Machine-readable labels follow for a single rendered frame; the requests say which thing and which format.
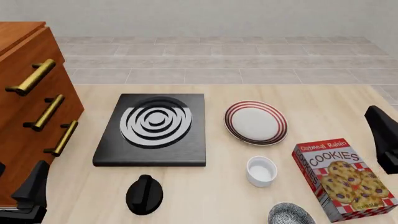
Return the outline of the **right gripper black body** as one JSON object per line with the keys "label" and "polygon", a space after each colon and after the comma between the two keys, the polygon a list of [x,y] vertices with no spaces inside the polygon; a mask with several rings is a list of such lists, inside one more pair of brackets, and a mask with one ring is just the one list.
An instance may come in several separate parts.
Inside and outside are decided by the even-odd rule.
{"label": "right gripper black body", "polygon": [[377,156],[377,161],[386,174],[398,174],[398,151],[386,151]]}

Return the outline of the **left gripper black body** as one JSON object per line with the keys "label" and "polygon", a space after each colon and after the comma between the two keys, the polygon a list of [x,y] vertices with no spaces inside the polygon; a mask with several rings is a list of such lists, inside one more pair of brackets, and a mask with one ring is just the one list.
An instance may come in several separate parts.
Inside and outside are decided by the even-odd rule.
{"label": "left gripper black body", "polygon": [[41,224],[47,208],[34,205],[27,210],[17,207],[0,207],[0,224]]}

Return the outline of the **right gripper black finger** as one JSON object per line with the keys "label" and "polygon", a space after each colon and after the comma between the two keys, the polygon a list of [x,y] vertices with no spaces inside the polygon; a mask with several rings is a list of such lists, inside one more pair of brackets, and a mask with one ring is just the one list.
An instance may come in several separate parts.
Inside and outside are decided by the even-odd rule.
{"label": "right gripper black finger", "polygon": [[377,158],[398,162],[398,122],[377,106],[370,106],[364,117],[373,134]]}

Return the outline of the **black patterned bowl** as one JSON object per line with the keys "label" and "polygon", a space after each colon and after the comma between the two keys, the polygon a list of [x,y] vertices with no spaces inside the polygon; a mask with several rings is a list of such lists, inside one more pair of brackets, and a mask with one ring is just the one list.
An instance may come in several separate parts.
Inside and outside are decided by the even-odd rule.
{"label": "black patterned bowl", "polygon": [[316,224],[315,220],[302,207],[294,203],[282,202],[269,211],[267,224]]}

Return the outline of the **flat black stove plate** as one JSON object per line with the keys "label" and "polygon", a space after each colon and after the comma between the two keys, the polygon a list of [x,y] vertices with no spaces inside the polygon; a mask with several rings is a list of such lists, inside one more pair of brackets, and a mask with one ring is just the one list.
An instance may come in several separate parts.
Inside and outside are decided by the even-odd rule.
{"label": "flat black stove plate", "polygon": [[120,95],[94,153],[93,165],[206,166],[205,96]]}

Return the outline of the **white plate with red rings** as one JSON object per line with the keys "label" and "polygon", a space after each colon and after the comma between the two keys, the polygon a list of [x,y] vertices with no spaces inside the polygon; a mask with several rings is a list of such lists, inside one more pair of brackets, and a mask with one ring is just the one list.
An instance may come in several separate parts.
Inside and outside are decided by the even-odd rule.
{"label": "white plate with red rings", "polygon": [[224,125],[235,138],[257,146],[281,142],[289,127],[281,111],[256,100],[243,100],[229,106],[224,113]]}

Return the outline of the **white ramekin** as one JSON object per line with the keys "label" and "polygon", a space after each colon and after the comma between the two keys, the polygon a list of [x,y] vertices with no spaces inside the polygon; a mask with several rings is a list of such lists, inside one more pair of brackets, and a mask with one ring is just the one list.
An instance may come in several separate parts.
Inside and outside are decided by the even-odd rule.
{"label": "white ramekin", "polygon": [[277,166],[264,156],[254,156],[246,164],[247,180],[257,188],[270,186],[277,177]]}

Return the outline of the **red cookies box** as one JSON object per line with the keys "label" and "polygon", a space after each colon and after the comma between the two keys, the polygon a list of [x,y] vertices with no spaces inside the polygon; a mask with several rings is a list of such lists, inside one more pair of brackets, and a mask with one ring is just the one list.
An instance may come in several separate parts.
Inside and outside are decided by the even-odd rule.
{"label": "red cookies box", "polygon": [[398,198],[345,139],[297,144],[292,157],[332,223],[398,207]]}

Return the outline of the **round black stove knob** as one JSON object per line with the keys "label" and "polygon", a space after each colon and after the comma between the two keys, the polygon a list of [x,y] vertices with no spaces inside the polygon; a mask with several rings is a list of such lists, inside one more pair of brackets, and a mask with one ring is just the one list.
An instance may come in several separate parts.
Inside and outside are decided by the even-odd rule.
{"label": "round black stove knob", "polygon": [[150,175],[141,175],[127,190],[126,205],[136,215],[144,216],[157,210],[163,201],[161,184]]}

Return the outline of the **wooden cabinet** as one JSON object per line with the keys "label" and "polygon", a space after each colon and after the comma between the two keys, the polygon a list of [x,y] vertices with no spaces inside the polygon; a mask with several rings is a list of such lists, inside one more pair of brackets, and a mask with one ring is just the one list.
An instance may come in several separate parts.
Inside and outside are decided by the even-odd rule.
{"label": "wooden cabinet", "polygon": [[[0,56],[44,27],[47,27],[44,22],[0,22]],[[55,67],[64,67],[63,64],[56,64]]]}

